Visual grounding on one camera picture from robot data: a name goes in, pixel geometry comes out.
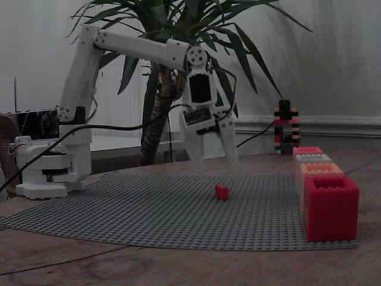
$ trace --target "wire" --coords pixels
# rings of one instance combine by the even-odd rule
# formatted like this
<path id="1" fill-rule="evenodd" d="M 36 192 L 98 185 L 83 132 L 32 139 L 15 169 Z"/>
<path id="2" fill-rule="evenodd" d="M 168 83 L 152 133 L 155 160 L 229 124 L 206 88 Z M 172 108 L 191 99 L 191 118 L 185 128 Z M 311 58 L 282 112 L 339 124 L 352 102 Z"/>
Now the wire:
<path id="1" fill-rule="evenodd" d="M 230 71 L 226 70 L 226 69 L 223 69 L 222 67 L 212 67 L 210 68 L 209 70 L 220 70 L 222 72 L 225 72 L 227 74 L 229 74 L 232 78 L 234 78 L 234 88 L 233 88 L 233 102 L 232 104 L 230 105 L 230 109 L 228 110 L 228 112 L 222 117 L 222 118 L 219 118 L 217 119 L 217 121 L 222 121 L 224 120 L 225 118 L 227 118 L 233 111 L 233 109 L 236 107 L 236 87 L 237 87 L 237 77 L 235 74 L 231 73 Z"/>
<path id="2" fill-rule="evenodd" d="M 8 146 L 8 155 L 12 155 L 14 151 L 16 151 L 20 146 L 26 146 L 27 144 L 20 144 L 11 149 L 11 144 Z"/>
<path id="3" fill-rule="evenodd" d="M 26 111 L 27 114 L 25 115 L 25 119 L 24 119 L 24 123 L 23 123 L 23 127 L 21 128 L 21 132 L 20 132 L 20 136 L 23 135 L 23 132 L 24 132 L 24 128 L 25 128 L 25 124 L 26 124 L 26 120 L 28 119 L 28 115 L 30 113 L 30 109 Z"/>
<path id="4" fill-rule="evenodd" d="M 119 130 L 119 131 L 134 131 L 134 130 L 139 130 L 139 129 L 148 127 L 149 125 L 153 124 L 154 122 L 156 122 L 157 120 L 159 120 L 163 116 L 167 115 L 168 112 L 171 111 L 172 109 L 180 107 L 180 106 L 191 108 L 187 104 L 176 104 L 176 105 L 172 106 L 171 108 L 169 108 L 167 111 L 159 114 L 156 118 L 150 120 L 149 122 L 141 124 L 141 125 L 137 125 L 137 126 L 132 126 L 132 127 L 121 127 L 121 126 L 110 126 L 110 125 L 91 125 L 91 124 L 88 124 L 88 125 L 82 125 L 82 126 L 73 128 L 71 131 L 67 132 L 64 136 L 62 136 L 59 140 L 57 140 L 52 145 L 50 145 L 49 148 L 47 148 L 45 151 L 43 151 L 42 153 L 37 155 L 35 158 L 31 159 L 22 168 L 20 168 L 15 174 L 13 174 L 12 177 L 10 177 L 10 179 L 7 180 L 3 184 L 3 186 L 0 187 L 0 192 L 2 192 L 19 174 L 21 174 L 22 171 L 24 171 L 31 164 L 33 164 L 35 161 L 40 159 L 44 154 L 50 152 L 54 147 L 56 147 L 59 143 L 61 143 L 63 140 L 65 140 L 67 137 L 69 137 L 72 133 L 75 133 L 77 131 L 84 130 L 84 129 L 109 129 L 109 130 Z"/>
<path id="5" fill-rule="evenodd" d="M 171 134 L 171 122 L 169 120 L 168 114 L 168 126 L 169 126 L 169 150 L 171 152 L 171 163 L 173 163 L 173 155 L 172 155 L 172 134 Z"/>
<path id="6" fill-rule="evenodd" d="M 63 261 L 63 262 L 53 263 L 53 264 L 49 264 L 49 265 L 42 265 L 42 266 L 38 266 L 38 267 L 34 267 L 34 268 L 27 268 L 27 269 L 12 271 L 12 272 L 1 273 L 0 276 L 12 275 L 12 274 L 17 274 L 17 273 L 22 273 L 22 272 L 33 271 L 33 270 L 37 270 L 37 269 L 43 269 L 43 268 L 47 268 L 47 267 L 62 265 L 62 264 L 70 263 L 70 262 L 81 261 L 81 260 L 84 260 L 84 259 L 93 258 L 93 257 L 100 256 L 100 255 L 103 255 L 103 254 L 113 253 L 113 252 L 116 252 L 116 251 L 119 251 L 119 250 L 123 250 L 123 249 L 126 249 L 126 248 L 129 248 L 129 246 L 122 246 L 122 247 L 119 247 L 119 248 L 116 248 L 116 249 L 112 249 L 112 250 L 108 250 L 108 251 L 104 251 L 104 252 L 101 252 L 101 253 L 91 254 L 91 255 L 80 257 L 80 258 L 77 258 L 77 259 L 66 260 L 66 261 Z"/>
<path id="7" fill-rule="evenodd" d="M 256 134 L 256 135 L 254 135 L 254 136 L 250 137 L 249 139 L 244 140 L 244 142 L 238 144 L 238 145 L 236 146 L 236 148 L 238 148 L 238 147 L 242 146 L 244 143 L 246 143 L 246 142 L 248 142 L 248 141 L 250 141 L 250 140 L 252 140 L 252 139 L 254 139 L 254 138 L 256 138 L 256 137 L 258 137 L 258 136 L 260 136 L 260 135 L 262 135 L 264 132 L 268 131 L 273 125 L 274 125 L 274 121 L 272 122 L 272 124 L 270 124 L 270 125 L 269 125 L 266 129 L 264 129 L 262 132 L 260 132 L 260 133 L 258 133 L 258 134 Z"/>
<path id="8" fill-rule="evenodd" d="M 89 118 L 85 121 L 85 123 L 87 123 L 87 122 L 89 122 L 90 120 L 92 120 L 93 117 L 94 117 L 95 114 L 96 114 L 96 111 L 98 110 L 98 102 L 96 101 L 95 96 L 93 96 L 93 102 L 95 103 L 95 109 L 94 109 L 93 113 L 89 116 Z"/>

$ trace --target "chair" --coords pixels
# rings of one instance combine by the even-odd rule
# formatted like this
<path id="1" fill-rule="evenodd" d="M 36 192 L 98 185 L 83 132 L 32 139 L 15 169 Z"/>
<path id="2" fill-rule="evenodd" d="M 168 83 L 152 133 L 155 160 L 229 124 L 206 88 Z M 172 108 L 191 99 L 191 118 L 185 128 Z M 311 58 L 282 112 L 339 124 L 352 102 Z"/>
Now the chair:
<path id="1" fill-rule="evenodd" d="M 18 126 L 12 117 L 0 114 L 0 165 L 5 178 L 10 178 L 18 171 L 15 154 L 9 154 L 9 146 L 19 136 Z M 16 186 L 21 183 L 21 175 L 18 175 L 8 186 L 7 193 L 13 198 L 16 196 Z"/>

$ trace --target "plant trunk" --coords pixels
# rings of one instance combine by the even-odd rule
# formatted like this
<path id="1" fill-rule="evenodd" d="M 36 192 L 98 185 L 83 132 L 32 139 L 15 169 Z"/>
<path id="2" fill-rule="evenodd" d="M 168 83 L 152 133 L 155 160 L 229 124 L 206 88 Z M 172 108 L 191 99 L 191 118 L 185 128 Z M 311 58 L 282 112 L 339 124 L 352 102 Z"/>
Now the plant trunk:
<path id="1" fill-rule="evenodd" d="M 157 94 L 156 96 L 151 120 L 167 112 L 172 102 L 178 99 L 185 89 L 185 77 L 177 75 L 176 81 L 174 82 L 173 70 L 168 67 L 160 66 L 159 77 L 161 79 L 161 94 Z M 147 166 L 154 163 L 166 122 L 167 116 L 163 116 L 147 127 L 143 145 L 138 156 L 138 166 Z"/>

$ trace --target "stack of lego bricks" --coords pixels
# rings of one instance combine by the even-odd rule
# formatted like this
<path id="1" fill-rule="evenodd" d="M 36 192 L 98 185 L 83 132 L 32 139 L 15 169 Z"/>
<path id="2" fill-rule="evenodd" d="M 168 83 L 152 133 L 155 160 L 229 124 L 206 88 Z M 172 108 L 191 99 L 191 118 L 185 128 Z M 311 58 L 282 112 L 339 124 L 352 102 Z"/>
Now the stack of lego bricks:
<path id="1" fill-rule="evenodd" d="M 356 239 L 359 189 L 321 148 L 293 149 L 293 178 L 307 242 Z"/>
<path id="2" fill-rule="evenodd" d="M 292 132 L 287 134 L 285 126 L 291 125 Z M 300 146 L 301 134 L 299 113 L 291 108 L 290 101 L 279 101 L 279 108 L 274 112 L 274 146 L 280 154 L 291 154 L 294 147 Z"/>

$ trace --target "lego tower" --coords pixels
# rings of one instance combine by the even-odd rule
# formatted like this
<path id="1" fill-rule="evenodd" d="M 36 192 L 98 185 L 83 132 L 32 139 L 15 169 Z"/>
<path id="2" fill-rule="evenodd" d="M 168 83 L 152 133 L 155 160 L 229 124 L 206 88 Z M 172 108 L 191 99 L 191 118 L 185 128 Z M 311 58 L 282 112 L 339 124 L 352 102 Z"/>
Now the lego tower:
<path id="1" fill-rule="evenodd" d="M 285 126 L 291 125 L 292 133 L 285 133 Z M 279 154 L 291 154 L 293 147 L 301 142 L 299 113 L 291 108 L 289 100 L 280 100 L 274 112 L 275 150 Z"/>

